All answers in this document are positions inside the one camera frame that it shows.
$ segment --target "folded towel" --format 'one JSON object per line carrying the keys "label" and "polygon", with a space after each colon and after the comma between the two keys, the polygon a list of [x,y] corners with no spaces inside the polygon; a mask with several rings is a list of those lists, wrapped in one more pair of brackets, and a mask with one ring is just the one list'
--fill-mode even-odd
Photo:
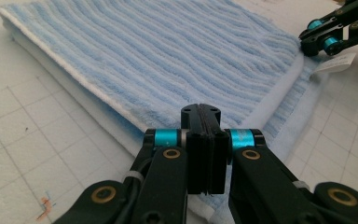
{"label": "folded towel", "polygon": [[[284,160],[320,88],[296,37],[229,0],[52,0],[0,15],[138,137],[179,128],[180,108],[204,103],[222,110],[224,128],[264,128]],[[189,207],[232,221],[227,195],[192,197]]]}

